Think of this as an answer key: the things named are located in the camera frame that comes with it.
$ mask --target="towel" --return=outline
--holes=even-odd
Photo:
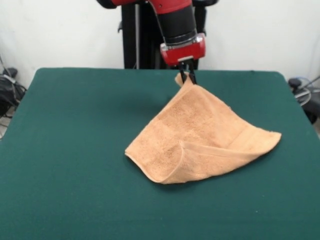
[[[125,150],[153,182],[181,184],[234,171],[270,152],[281,134],[251,125],[222,100],[193,84],[178,93]]]

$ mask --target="green felt surface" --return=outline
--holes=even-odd
[[[276,72],[197,73],[240,117],[283,134],[270,154],[175,185],[125,157],[176,74],[39,70],[0,143],[0,239],[320,239],[320,141]]]

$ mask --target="black stand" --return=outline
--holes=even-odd
[[[214,5],[217,2],[218,0],[193,1],[195,8],[194,17],[198,33],[206,33],[206,7]],[[137,12],[135,4],[128,4],[122,6],[121,11],[124,68],[168,69],[169,67],[164,62],[160,53],[160,44],[162,44],[164,40],[152,6],[149,3],[140,3]],[[198,65],[199,60],[194,61],[195,70],[198,69]]]

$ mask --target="white wall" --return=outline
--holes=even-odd
[[[120,9],[95,0],[0,0],[0,53],[29,85],[41,67],[123,68]],[[201,69],[320,74],[319,0],[220,0]]]

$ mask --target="towel fold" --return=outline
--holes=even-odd
[[[270,152],[281,134],[255,127],[188,77],[125,150],[153,182],[199,181],[238,169]]]

